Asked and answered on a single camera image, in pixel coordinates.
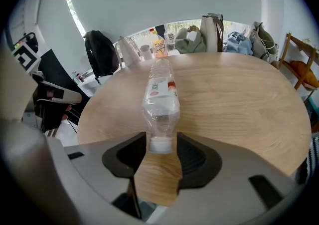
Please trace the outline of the black white striped blanket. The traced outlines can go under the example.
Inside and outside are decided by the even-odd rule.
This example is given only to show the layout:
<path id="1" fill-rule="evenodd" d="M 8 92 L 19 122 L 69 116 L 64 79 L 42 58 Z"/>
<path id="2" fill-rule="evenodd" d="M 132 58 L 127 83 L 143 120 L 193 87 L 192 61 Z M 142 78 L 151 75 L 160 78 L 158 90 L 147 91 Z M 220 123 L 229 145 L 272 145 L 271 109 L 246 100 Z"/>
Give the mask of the black white striped blanket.
<path id="1" fill-rule="evenodd" d="M 312 138 L 307 156 L 308 177 L 311 178 L 319 167 L 319 136 Z"/>

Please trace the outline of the person's left hand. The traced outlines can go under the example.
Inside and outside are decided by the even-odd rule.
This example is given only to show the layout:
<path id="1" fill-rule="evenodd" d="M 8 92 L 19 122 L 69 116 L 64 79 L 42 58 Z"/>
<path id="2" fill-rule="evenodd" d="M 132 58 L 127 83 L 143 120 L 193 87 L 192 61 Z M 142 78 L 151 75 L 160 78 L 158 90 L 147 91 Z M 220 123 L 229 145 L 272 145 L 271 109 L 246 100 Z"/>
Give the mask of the person's left hand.
<path id="1" fill-rule="evenodd" d="M 66 110 L 65 110 L 65 112 L 68 112 L 68 111 L 70 111 L 71 110 L 71 107 L 70 106 L 68 106 L 67 108 L 66 108 Z M 62 116 L 62 121 L 63 120 L 67 120 L 68 119 L 68 115 L 65 113 L 63 116 Z"/>

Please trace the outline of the orange juice bottle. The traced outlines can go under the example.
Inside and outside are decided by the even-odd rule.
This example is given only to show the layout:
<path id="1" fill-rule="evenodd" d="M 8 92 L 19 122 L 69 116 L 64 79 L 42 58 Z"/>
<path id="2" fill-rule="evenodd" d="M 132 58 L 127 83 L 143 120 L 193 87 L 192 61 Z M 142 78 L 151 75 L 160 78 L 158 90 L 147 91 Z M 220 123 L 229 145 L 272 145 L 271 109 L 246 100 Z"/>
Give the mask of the orange juice bottle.
<path id="1" fill-rule="evenodd" d="M 155 58 L 163 58 L 168 56 L 165 40 L 158 35 L 157 31 L 150 29 L 150 39 Z"/>

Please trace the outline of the small green bottle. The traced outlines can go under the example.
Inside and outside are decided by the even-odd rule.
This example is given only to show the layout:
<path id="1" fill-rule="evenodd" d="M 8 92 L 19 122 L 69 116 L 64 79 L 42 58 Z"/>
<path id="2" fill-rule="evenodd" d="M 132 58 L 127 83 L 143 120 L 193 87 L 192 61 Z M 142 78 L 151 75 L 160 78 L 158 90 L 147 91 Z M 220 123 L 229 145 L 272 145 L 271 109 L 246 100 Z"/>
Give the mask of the small green bottle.
<path id="1" fill-rule="evenodd" d="M 79 73 L 77 73 L 76 71 L 72 72 L 72 79 L 77 85 L 84 82 L 83 77 Z"/>

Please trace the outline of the black backpack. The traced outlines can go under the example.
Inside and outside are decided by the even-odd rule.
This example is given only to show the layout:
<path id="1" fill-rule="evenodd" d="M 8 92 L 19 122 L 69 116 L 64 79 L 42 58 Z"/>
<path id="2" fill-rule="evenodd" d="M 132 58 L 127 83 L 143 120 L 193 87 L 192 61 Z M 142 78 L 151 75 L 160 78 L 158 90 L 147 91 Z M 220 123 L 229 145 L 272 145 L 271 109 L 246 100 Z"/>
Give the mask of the black backpack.
<path id="1" fill-rule="evenodd" d="M 98 30 L 87 32 L 83 38 L 95 80 L 101 85 L 100 77 L 111 76 L 119 68 L 116 50 L 112 42 Z"/>

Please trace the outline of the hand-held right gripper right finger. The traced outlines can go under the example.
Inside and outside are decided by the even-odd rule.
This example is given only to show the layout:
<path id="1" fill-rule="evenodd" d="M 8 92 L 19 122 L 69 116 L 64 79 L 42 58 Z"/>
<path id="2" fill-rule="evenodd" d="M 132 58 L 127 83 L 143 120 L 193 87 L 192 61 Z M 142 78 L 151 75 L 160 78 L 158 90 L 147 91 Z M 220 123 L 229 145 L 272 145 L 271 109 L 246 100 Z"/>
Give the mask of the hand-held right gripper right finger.
<path id="1" fill-rule="evenodd" d="M 290 176 L 243 147 L 178 133 L 177 155 L 175 225 L 270 225 L 300 193 Z"/>

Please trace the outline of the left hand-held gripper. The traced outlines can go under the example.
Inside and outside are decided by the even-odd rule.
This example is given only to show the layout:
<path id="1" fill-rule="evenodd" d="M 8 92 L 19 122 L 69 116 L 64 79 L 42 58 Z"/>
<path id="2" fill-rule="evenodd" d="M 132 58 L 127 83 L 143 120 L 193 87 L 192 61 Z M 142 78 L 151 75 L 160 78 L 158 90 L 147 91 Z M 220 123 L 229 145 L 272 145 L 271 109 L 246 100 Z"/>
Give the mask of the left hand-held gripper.
<path id="1" fill-rule="evenodd" d="M 36 55 L 37 50 L 35 34 L 29 33 L 15 44 L 13 56 L 37 83 L 36 90 L 22 116 L 22 121 L 46 132 L 59 127 L 65 116 L 65 103 L 80 103 L 82 95 L 45 81 L 43 73 L 37 70 L 41 61 L 40 57 Z"/>

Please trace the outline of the olive green bag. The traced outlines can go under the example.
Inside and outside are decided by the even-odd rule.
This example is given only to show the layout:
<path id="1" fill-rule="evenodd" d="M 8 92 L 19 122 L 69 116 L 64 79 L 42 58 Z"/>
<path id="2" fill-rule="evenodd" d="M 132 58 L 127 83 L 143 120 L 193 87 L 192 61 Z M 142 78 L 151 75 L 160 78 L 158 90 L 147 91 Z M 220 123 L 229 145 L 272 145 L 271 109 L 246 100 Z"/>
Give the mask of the olive green bag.
<path id="1" fill-rule="evenodd" d="M 178 31 L 175 36 L 175 47 L 180 54 L 202 53 L 206 50 L 203 36 L 195 25 Z"/>

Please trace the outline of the small white cup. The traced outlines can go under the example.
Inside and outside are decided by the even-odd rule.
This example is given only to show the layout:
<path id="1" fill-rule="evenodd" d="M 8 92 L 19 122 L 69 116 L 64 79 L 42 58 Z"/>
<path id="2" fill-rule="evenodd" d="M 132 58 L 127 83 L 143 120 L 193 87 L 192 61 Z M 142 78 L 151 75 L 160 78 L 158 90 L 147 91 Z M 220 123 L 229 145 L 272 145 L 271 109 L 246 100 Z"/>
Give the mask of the small white cup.
<path id="1" fill-rule="evenodd" d="M 148 44 L 142 45 L 142 46 L 140 47 L 140 50 L 141 50 L 141 54 L 142 54 L 144 60 L 151 60 L 151 59 L 153 59 L 153 55 L 152 55 L 150 46 L 149 46 Z"/>

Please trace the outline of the wooden shelf rack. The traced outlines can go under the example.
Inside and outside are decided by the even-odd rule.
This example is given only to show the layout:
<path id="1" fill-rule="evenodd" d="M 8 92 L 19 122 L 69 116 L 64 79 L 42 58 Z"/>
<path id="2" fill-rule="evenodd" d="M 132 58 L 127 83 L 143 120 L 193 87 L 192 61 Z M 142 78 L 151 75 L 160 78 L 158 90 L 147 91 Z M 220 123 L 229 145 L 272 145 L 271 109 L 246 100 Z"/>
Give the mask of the wooden shelf rack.
<path id="1" fill-rule="evenodd" d="M 285 60 L 291 42 L 293 43 L 293 47 L 307 57 L 307 62 L 302 62 L 300 60 Z M 311 46 L 310 44 L 292 36 L 290 32 L 287 33 L 286 44 L 284 46 L 282 56 L 279 59 L 279 69 L 284 66 L 291 74 L 294 75 L 294 77 L 297 79 L 297 82 L 294 85 L 295 90 L 298 90 L 300 86 L 302 86 L 306 91 L 309 92 L 309 95 L 304 100 L 304 103 L 307 103 L 313 93 L 319 89 L 319 80 L 317 80 L 313 73 L 310 74 L 311 66 L 314 63 L 319 66 L 319 50 L 314 46 Z"/>

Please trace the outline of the grey tote bag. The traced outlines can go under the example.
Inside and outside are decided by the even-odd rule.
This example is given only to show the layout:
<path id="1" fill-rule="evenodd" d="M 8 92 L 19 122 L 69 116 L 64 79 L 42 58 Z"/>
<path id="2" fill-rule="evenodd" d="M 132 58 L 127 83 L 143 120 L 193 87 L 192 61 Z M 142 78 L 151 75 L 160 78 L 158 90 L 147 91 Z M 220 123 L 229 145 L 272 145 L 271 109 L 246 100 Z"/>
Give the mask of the grey tote bag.
<path id="1" fill-rule="evenodd" d="M 252 43 L 253 56 L 269 64 L 276 61 L 278 56 L 278 45 L 271 35 L 265 31 L 262 22 L 254 22 L 248 32 L 248 38 Z"/>

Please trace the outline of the oval wooden table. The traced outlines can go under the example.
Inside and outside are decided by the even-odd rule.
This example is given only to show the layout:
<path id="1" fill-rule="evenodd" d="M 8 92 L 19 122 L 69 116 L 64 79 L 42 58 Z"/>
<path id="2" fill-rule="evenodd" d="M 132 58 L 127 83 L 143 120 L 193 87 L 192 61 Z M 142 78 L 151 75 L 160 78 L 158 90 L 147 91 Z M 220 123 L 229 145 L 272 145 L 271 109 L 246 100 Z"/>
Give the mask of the oval wooden table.
<path id="1" fill-rule="evenodd" d="M 305 160 L 311 124 L 287 78 L 242 54 L 169 57 L 180 102 L 178 132 L 238 145 L 291 177 Z M 142 100 L 154 60 L 119 70 L 90 98 L 78 123 L 80 144 L 147 131 Z"/>

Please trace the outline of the clear plastic water bottle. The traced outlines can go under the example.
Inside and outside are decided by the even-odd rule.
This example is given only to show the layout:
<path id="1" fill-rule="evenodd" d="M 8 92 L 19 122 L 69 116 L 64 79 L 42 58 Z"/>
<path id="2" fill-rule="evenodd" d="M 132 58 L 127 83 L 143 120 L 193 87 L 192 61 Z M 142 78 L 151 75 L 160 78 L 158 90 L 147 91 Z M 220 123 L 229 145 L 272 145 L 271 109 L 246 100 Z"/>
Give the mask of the clear plastic water bottle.
<path id="1" fill-rule="evenodd" d="M 149 151 L 155 154 L 172 153 L 172 135 L 180 118 L 180 104 L 168 59 L 157 59 L 152 65 L 142 111 L 150 131 Z"/>

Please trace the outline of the crumpled white cloth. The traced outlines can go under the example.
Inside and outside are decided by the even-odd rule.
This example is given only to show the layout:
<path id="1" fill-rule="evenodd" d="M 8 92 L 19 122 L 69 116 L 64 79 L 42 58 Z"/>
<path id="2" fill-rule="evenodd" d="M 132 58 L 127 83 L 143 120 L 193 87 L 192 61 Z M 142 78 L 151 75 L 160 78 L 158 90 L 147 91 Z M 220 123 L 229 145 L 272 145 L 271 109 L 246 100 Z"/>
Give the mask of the crumpled white cloth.
<path id="1" fill-rule="evenodd" d="M 302 39 L 302 42 L 311 46 L 312 48 L 316 48 L 317 50 L 319 50 L 319 47 L 314 45 L 309 38 Z"/>

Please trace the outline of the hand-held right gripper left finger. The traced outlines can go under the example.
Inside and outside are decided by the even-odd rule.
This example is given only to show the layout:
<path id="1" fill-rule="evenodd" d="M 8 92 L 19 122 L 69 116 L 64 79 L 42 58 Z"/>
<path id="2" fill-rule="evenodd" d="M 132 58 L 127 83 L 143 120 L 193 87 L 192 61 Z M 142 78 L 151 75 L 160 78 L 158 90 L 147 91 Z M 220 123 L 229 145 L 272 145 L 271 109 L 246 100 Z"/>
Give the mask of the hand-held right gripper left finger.
<path id="1" fill-rule="evenodd" d="M 79 225 L 144 225 L 134 175 L 146 154 L 146 133 L 91 144 L 48 145 Z"/>

